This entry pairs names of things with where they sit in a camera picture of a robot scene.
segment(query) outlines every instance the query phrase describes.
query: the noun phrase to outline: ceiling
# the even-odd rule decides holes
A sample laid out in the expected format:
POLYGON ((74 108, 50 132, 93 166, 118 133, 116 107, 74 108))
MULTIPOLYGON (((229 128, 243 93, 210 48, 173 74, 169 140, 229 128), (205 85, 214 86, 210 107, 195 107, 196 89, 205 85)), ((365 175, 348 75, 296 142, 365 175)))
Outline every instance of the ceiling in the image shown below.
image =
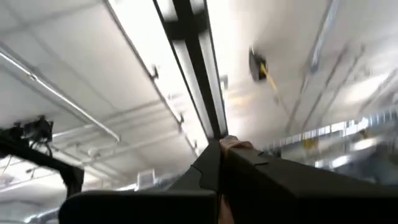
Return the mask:
MULTIPOLYGON (((262 149, 280 138, 395 103, 397 1, 340 1, 315 74, 309 61, 329 1, 207 4, 218 73, 228 77, 223 97, 230 134, 262 149), (269 82, 251 79, 251 48, 266 57, 279 100, 269 82)), ((168 1, 159 5, 166 7, 168 1)), ((54 120, 58 134, 53 146, 60 150, 54 156, 79 166, 86 162, 86 189, 135 183, 137 173, 145 170, 155 169, 157 177, 183 172, 195 160, 192 142, 199 152, 207 145, 203 121, 152 1, 1 1, 0 43, 40 79, 120 135, 116 143, 75 108, 0 60, 0 127, 41 114, 54 120), (154 66, 159 72, 156 83, 150 78, 154 66), (169 107, 183 114, 183 131, 169 107), (102 158, 92 158, 99 152, 102 158)), ((0 167, 7 163, 1 177, 14 180, 0 189, 1 200, 35 203, 11 218, 52 208, 65 198, 53 171, 37 168, 31 180, 25 170, 33 164, 6 158, 0 167)))

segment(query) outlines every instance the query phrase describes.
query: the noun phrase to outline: white ceiling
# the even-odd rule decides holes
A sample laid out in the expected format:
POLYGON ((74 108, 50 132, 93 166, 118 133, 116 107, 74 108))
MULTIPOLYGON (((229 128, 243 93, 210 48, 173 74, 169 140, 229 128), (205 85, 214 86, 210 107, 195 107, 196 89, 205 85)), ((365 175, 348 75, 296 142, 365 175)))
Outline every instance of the white ceiling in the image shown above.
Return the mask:
MULTIPOLYGON (((55 153, 55 157, 76 165, 91 161, 88 154, 101 149, 103 158, 85 167, 86 187, 132 183, 139 171, 147 169, 155 169, 159 176, 180 172, 195 159, 146 74, 154 65, 159 70, 160 90, 165 96, 172 95, 172 106, 184 114, 186 132, 198 141, 200 149, 206 146, 152 1, 110 2, 144 66, 103 1, 0 2, 0 43, 34 68, 39 77, 121 135, 122 142, 116 144, 113 138, 91 127, 54 139, 54 145, 69 154, 55 153)), ((218 70, 220 75, 228 76, 229 82, 223 94, 230 134, 262 148, 273 140, 393 104, 398 81, 394 74, 389 75, 398 57, 398 2, 340 1, 325 38, 319 71, 310 76, 308 58, 327 7, 327 0, 208 1, 218 70), (325 86, 345 46, 348 50, 325 86), (361 55, 361 46, 364 53, 348 74, 354 58, 361 55), (267 58, 282 102, 275 101, 268 83, 251 80, 251 47, 267 58), (309 75, 308 85, 288 128, 304 75, 309 75), (320 101, 311 112, 319 94, 320 101), (334 95, 334 102, 326 110, 334 95)), ((55 121, 55 133, 90 124, 5 60, 0 60, 0 73, 0 105, 5 108, 0 113, 0 127, 40 114, 55 121)), ((11 175, 11 167, 24 164, 15 159, 11 164, 14 162, 5 173, 11 175)), ((0 161, 1 167, 6 163, 0 161)), ((38 180, 62 186, 59 178, 38 180)), ((15 189, 0 194, 7 195, 7 200, 31 200, 43 207, 61 202, 59 196, 55 197, 61 189, 49 187, 46 193, 40 193, 40 183, 15 183, 15 189)))

